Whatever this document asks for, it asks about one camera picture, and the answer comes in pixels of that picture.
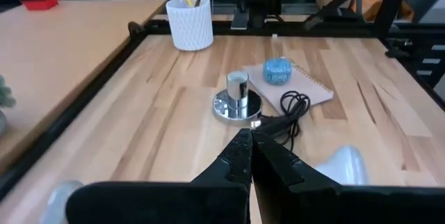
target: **round metal base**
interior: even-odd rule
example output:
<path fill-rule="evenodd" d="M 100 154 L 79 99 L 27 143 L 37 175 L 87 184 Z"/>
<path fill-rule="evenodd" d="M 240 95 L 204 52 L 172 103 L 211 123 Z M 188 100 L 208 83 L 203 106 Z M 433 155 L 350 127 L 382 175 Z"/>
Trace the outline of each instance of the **round metal base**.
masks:
<path fill-rule="evenodd" d="M 249 125 L 261 112 L 261 98 L 256 92 L 249 90 L 248 105 L 240 109 L 229 106 L 229 94 L 227 90 L 219 92 L 213 99 L 213 114 L 217 119 L 234 126 Z"/>

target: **kraft paper notebook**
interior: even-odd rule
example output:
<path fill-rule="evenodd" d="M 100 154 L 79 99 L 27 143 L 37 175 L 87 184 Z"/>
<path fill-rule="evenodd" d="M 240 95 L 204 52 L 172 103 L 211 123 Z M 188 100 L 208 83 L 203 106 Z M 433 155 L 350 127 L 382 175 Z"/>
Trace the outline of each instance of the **kraft paper notebook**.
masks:
<path fill-rule="evenodd" d="M 253 65 L 243 67 L 249 74 L 250 83 L 258 90 L 279 113 L 283 114 L 280 106 L 281 96 L 290 90 L 306 94 L 311 100 L 311 105 L 328 101 L 334 97 L 334 92 L 326 88 L 323 84 L 311 78 L 301 67 L 294 65 L 291 79 L 282 86 L 274 86 L 263 80 L 263 65 Z"/>

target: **red container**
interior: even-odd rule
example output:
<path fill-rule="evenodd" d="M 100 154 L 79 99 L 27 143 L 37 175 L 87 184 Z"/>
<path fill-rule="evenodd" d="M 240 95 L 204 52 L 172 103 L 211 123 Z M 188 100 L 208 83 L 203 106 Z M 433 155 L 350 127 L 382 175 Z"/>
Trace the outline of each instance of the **red container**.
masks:
<path fill-rule="evenodd" d="M 19 0 L 28 10 L 48 10 L 58 4 L 57 0 Z"/>

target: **silver cylinder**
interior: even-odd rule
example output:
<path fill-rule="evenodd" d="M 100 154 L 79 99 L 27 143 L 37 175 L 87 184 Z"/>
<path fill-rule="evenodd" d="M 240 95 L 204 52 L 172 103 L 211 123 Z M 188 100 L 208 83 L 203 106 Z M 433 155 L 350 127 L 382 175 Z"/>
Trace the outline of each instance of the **silver cylinder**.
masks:
<path fill-rule="evenodd" d="M 227 93 L 229 106 L 239 109 L 248 105 L 248 80 L 249 74 L 244 71 L 235 71 L 227 75 Z"/>

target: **desk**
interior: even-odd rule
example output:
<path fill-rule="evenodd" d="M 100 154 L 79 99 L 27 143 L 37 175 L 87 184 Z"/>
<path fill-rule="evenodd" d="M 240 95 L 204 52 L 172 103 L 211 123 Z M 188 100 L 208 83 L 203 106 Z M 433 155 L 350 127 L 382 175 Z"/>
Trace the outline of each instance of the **desk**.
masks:
<path fill-rule="evenodd" d="M 371 184 L 445 184 L 445 113 L 374 39 L 217 36 L 181 52 L 148 36 L 0 204 L 2 223 L 36 223 L 57 183 L 188 182 L 238 131 L 212 115 L 228 72 L 285 55 L 335 92 L 301 119 L 294 152 L 324 162 L 356 146 Z M 264 105 L 264 113 L 273 113 Z M 252 187 L 252 223 L 260 223 Z"/>
<path fill-rule="evenodd" d="M 165 0 L 59 1 L 51 10 L 0 13 L 0 74 L 17 106 L 0 138 L 0 174 L 32 144 Z"/>

